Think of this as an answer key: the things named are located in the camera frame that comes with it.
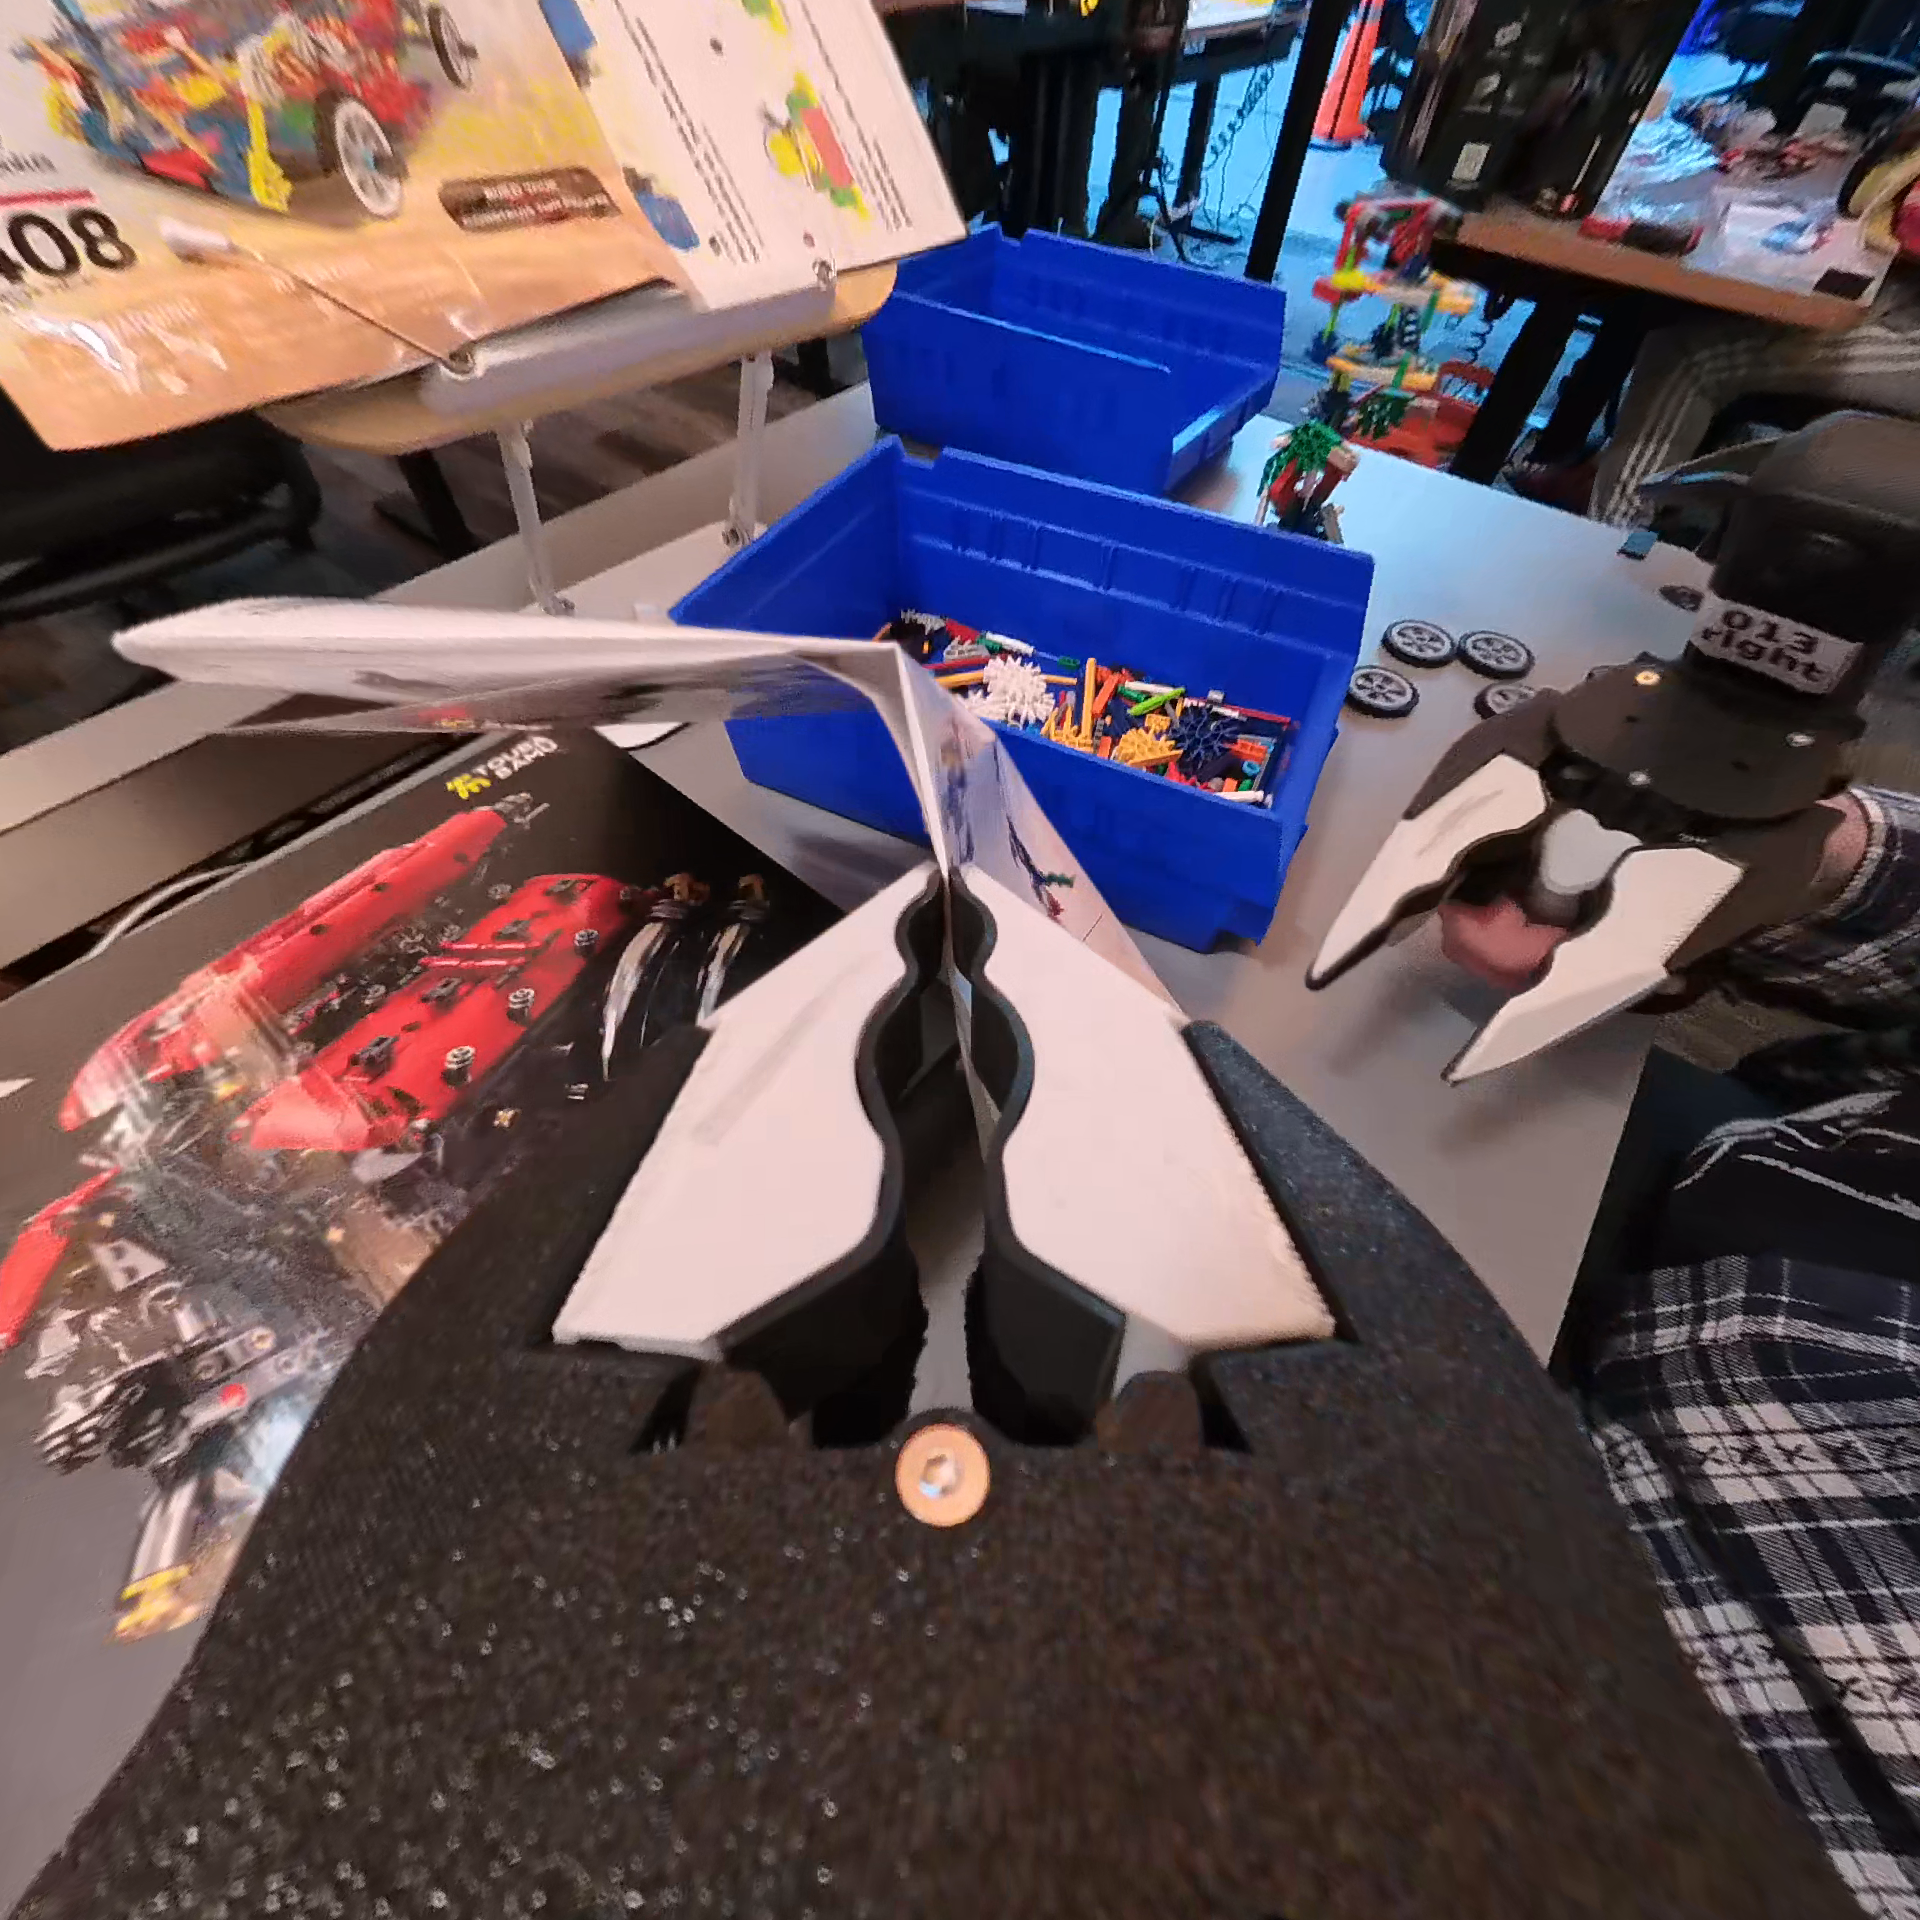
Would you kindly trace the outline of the manual on book stand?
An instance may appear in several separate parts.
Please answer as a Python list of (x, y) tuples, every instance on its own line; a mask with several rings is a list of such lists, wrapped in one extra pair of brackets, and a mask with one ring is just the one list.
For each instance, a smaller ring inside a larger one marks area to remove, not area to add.
[(2, 379), (107, 449), (669, 276), (541, 5), (5, 2)]

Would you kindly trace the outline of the black desk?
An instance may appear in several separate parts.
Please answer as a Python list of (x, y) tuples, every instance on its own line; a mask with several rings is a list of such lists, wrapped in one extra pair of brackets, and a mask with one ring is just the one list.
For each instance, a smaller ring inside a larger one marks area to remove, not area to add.
[[(1011, 235), (1170, 249), (1275, 282), (1353, 5), (879, 5), (962, 216)], [(1216, 96), (1283, 98), (1255, 222), (1214, 229), (1203, 188)]]

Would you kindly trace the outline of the printed instruction sheet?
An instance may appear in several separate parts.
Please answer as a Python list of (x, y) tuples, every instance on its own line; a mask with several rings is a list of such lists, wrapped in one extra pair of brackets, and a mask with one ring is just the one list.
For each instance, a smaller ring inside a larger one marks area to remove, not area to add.
[(951, 985), (955, 1032), (955, 875), (985, 870), (1054, 921), (1114, 921), (1002, 737), (926, 668), (875, 640), (826, 640), (480, 616), (390, 604), (256, 598), (134, 628), (117, 651), (178, 682), (275, 688), (345, 702), (313, 732), (542, 732), (659, 717), (798, 717), (845, 706), (879, 715), (907, 772), (944, 875), (934, 958)]

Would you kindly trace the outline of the person's right forearm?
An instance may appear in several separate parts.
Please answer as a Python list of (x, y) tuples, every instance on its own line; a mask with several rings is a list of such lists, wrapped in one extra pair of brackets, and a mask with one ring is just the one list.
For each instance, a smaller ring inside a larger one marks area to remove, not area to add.
[(1850, 785), (1808, 897), (1785, 921), (1714, 953), (1693, 984), (1781, 1040), (1914, 1037), (1919, 1017), (1919, 802)]

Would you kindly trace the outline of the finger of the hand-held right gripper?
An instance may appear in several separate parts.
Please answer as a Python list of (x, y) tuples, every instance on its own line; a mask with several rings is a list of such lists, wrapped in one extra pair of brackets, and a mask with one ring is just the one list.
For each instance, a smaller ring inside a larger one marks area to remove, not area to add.
[(1670, 979), (1671, 962), (1730, 904), (1745, 870), (1705, 849), (1638, 840), (1545, 840), (1529, 874), (1502, 889), (1553, 946), (1448, 1068), (1451, 1086), (1553, 1049), (1619, 1014)]
[(1450, 753), (1360, 870), (1320, 945), (1305, 988), (1350, 974), (1409, 918), (1431, 913), (1473, 854), (1539, 828), (1543, 770), (1517, 753)]

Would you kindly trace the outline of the book stand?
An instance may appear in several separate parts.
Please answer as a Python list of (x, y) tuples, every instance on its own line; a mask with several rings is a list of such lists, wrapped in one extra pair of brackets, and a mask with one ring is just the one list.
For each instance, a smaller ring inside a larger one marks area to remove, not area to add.
[(559, 529), (542, 522), (537, 506), (536, 424), (736, 364), (726, 514), (705, 530), (726, 561), (763, 524), (775, 356), (861, 330), (885, 307), (896, 276), (895, 264), (830, 273), (805, 290), (726, 309), (705, 309), (659, 282), (470, 346), (449, 365), (278, 401), (264, 416), (297, 442), (397, 461), (489, 437), (509, 478), (529, 598), (542, 613), (567, 616), (573, 604), (561, 585)]

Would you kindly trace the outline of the wooden table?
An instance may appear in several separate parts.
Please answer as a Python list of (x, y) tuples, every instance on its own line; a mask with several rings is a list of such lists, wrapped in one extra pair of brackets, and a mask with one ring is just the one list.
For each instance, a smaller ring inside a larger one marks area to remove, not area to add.
[(1821, 293), (1813, 285), (1791, 284), (1768, 264), (1737, 261), (1727, 270), (1704, 265), (1704, 246), (1693, 257), (1659, 257), (1594, 238), (1577, 224), (1560, 224), (1514, 205), (1463, 213), (1451, 242), (1478, 257), (1518, 261), (1574, 282), (1795, 330), (1855, 330), (1867, 317), (1881, 289), (1881, 276), (1867, 276), (1857, 298), (1837, 290)]

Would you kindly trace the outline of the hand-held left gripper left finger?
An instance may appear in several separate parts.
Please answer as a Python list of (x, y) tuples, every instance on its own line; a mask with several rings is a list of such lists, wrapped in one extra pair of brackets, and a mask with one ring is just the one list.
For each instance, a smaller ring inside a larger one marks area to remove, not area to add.
[(703, 1045), (554, 1324), (600, 1344), (721, 1361), (802, 1290), (885, 1244), (898, 1140), (861, 1068), (920, 1012), (911, 925), (944, 905), (934, 862), (895, 880), (696, 1025)]

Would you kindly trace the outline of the empty blue bin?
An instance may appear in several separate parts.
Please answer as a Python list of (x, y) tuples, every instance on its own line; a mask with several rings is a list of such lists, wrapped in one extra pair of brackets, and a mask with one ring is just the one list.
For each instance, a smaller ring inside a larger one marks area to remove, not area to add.
[(1278, 284), (989, 224), (907, 259), (861, 331), (875, 426), (1169, 497), (1269, 404)]

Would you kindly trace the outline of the pile of colourful toy pieces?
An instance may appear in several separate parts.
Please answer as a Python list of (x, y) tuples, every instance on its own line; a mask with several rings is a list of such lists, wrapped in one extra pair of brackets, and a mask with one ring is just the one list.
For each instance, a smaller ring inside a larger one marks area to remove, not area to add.
[(914, 608), (895, 616), (874, 640), (926, 668), (985, 724), (1086, 761), (1262, 810), (1273, 804), (1293, 764), (1298, 724), (1232, 705), (1221, 690), (1152, 680), (1103, 657), (1065, 657)]

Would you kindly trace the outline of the black box with red print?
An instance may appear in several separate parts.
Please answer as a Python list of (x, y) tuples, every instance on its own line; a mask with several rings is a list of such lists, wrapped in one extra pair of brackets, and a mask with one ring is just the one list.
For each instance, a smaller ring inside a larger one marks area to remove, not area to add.
[(837, 918), (598, 737), (515, 737), (5, 1001), (5, 1907), (112, 1776), (335, 1379), (598, 1098)]

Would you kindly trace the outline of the person's torso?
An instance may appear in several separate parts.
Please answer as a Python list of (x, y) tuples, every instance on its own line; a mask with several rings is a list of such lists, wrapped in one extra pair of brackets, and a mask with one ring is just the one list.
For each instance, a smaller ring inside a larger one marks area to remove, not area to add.
[(1867, 1916), (1919, 1916), (1915, 1028), (1655, 1074), (1561, 1370), (1688, 1666)]

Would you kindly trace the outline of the printed paper sheet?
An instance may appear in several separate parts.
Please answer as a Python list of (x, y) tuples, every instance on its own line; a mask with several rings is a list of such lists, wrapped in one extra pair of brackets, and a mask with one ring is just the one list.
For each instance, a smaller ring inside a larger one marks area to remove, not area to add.
[(1824, 184), (1714, 184), (1704, 203), (1698, 273), (1811, 296), (1870, 300), (1891, 267)]

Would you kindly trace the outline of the orange traffic cone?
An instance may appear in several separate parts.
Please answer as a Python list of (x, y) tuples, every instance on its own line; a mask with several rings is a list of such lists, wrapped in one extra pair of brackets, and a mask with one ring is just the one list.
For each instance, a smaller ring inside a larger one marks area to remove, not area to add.
[(1371, 139), (1368, 100), (1374, 89), (1386, 2), (1360, 2), (1338, 40), (1328, 82), (1313, 118), (1313, 146), (1344, 154)]

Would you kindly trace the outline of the colourful construction toy model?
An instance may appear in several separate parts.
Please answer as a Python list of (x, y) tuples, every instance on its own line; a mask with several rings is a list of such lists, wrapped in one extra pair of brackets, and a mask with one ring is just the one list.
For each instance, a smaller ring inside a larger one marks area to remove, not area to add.
[(1266, 454), (1259, 524), (1333, 539), (1336, 494), (1368, 449), (1429, 472), (1462, 451), (1495, 373), (1440, 355), (1429, 339), (1435, 322), (1465, 320), (1480, 300), (1433, 265), (1456, 222), (1450, 203), (1406, 190), (1374, 190), (1344, 205), (1333, 270), (1313, 285), (1326, 322), (1310, 358), (1326, 381)]

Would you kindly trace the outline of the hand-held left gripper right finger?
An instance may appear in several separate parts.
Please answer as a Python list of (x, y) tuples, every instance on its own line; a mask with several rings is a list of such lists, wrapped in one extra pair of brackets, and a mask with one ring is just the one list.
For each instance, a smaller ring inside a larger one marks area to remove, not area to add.
[(1016, 1253), (1184, 1358), (1336, 1334), (1184, 1011), (1105, 909), (1079, 932), (961, 870), (955, 1014)]

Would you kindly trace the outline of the tall black box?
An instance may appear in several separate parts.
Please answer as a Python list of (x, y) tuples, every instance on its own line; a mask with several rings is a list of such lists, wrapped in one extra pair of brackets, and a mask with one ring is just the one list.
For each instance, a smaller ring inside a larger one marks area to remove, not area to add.
[(1585, 219), (1625, 154), (1698, 2), (1597, 2), (1574, 17), (1570, 94), (1543, 158), (1537, 203)]
[(1478, 205), (1502, 181), (1563, 53), (1574, 2), (1435, 2), (1384, 145), (1394, 185)]

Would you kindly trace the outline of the person's right hand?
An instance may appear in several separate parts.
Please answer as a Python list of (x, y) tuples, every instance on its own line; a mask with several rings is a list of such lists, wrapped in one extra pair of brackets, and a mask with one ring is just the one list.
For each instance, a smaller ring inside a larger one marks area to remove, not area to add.
[(1570, 928), (1537, 921), (1522, 904), (1504, 897), (1488, 904), (1446, 900), (1438, 925), (1446, 958), (1502, 994), (1537, 985), (1570, 938)]

